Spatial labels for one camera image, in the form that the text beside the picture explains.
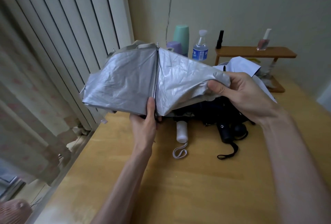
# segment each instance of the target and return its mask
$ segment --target nail polish cap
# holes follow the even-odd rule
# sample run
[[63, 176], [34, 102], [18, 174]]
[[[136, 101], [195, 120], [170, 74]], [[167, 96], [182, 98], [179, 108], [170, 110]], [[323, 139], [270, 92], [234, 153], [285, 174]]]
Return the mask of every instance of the nail polish cap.
[[270, 31], [271, 31], [271, 29], [267, 29], [267, 30], [265, 31], [265, 34], [264, 34], [263, 39], [268, 39]]

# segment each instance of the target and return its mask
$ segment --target bottle cap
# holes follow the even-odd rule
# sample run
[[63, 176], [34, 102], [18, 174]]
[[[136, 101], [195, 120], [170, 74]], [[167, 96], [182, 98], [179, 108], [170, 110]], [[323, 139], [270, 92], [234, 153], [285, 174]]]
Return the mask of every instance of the bottle cap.
[[207, 30], [200, 30], [199, 31], [199, 35], [200, 35], [200, 37], [204, 37], [205, 35], [207, 35]]

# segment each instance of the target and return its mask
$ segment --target beige curtain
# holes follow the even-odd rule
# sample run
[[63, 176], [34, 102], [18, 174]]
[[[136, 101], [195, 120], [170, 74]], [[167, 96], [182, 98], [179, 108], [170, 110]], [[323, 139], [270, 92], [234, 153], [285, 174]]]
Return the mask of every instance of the beige curtain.
[[51, 184], [79, 121], [2, 11], [0, 20], [0, 159]]

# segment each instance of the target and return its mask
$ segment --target white wrist strap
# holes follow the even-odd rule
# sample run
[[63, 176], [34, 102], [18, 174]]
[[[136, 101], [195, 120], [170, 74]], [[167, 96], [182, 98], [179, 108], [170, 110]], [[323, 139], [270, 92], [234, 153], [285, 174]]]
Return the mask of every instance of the white wrist strap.
[[183, 146], [181, 147], [177, 147], [173, 152], [172, 152], [172, 156], [175, 158], [175, 159], [180, 159], [180, 158], [183, 158], [187, 155], [187, 151], [186, 149], [184, 149], [186, 146], [187, 146], [188, 142], [186, 142]]

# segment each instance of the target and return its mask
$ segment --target black cable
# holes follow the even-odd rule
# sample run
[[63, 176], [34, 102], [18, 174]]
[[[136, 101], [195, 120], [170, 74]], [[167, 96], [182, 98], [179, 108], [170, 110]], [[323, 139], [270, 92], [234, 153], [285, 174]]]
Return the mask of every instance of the black cable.
[[169, 26], [169, 19], [170, 19], [171, 1], [172, 0], [170, 0], [170, 2], [169, 2], [168, 23], [167, 23], [167, 28], [166, 28], [166, 43], [167, 43], [168, 26]]

